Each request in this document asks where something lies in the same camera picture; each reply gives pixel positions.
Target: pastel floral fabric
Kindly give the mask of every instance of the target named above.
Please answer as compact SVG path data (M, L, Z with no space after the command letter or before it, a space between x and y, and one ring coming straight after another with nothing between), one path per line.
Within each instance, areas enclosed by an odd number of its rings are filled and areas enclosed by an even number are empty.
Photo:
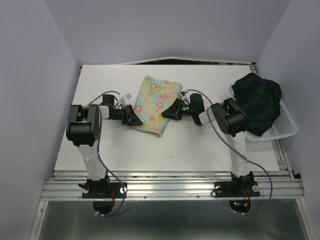
M131 128L161 137L169 123L161 113L174 103L181 90L180 83L146 76L134 105L134 112L143 124Z

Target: dark green plaid cloth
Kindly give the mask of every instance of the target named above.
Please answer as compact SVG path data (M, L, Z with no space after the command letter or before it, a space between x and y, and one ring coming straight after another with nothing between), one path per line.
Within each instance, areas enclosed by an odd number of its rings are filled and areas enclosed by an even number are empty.
M232 89L236 103L248 117L246 130L261 137L280 115L279 84L249 73L236 81Z

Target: lavender wall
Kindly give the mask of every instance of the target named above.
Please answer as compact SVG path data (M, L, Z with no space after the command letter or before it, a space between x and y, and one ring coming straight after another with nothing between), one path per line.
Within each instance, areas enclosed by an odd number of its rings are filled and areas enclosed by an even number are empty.
M43 0L0 2L0 239L29 239L79 65Z
M256 62L290 0L45 0L81 64Z
M298 125L284 141L293 170L301 173L306 201L320 236L320 1L292 0L263 50L260 76L280 83Z

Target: white board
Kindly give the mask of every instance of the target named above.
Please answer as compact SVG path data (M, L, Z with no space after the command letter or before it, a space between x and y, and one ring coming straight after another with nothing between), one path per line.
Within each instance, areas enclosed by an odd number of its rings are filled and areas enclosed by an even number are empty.
M227 99L228 87L250 73L244 65L84 65L73 104L87 105L101 93L115 90L130 93L134 105L145 76L179 82L183 90L196 89L213 103ZM272 143L246 143L247 156L267 171L279 171ZM191 117L171 120L162 137L155 137L123 126L120 121L104 120L100 155L114 171L217 171L231 170L227 146L211 126L196 126ZM254 171L261 171L252 166ZM56 171L85 171L80 153L64 135Z

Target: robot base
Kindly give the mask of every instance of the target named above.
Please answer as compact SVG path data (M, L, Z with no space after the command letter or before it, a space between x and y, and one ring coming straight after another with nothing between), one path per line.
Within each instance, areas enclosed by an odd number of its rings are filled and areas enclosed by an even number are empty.
M216 181L211 195L215 198L243 198L248 196L259 197L258 183L254 181L252 172L246 176L236 177L231 173L231 181Z

